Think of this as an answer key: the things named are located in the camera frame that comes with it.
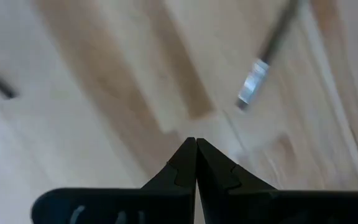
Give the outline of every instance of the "black plastic object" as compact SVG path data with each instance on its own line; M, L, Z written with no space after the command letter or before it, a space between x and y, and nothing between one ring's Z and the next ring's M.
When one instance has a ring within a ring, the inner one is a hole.
M195 183L215 223L358 223L358 192L280 191L204 139L188 138L141 189L58 189L32 209L35 224L193 223Z

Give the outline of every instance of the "blurry background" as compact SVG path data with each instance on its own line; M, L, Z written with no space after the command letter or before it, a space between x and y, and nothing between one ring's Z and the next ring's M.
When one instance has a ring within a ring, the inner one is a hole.
M358 190L358 1L301 6L245 113L285 0L0 0L0 223L57 187L141 187L188 136L278 189Z

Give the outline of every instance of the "silver metal piece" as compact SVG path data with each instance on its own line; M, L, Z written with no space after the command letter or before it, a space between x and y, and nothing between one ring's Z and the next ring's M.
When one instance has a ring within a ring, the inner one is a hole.
M263 83L263 80L266 77L269 65L259 59L254 63L252 71L248 74L244 86L242 87L239 93L239 99L244 103L249 104L253 99L255 93L258 91L259 87Z

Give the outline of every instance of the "wooden floor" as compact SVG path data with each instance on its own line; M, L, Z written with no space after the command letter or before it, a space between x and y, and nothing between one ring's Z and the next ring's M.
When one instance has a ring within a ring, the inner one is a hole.
M30 223L57 187L140 187L188 136L278 189L358 190L333 1L305 1L254 104L234 106L285 2L0 0L0 76L20 94L0 96L0 223Z

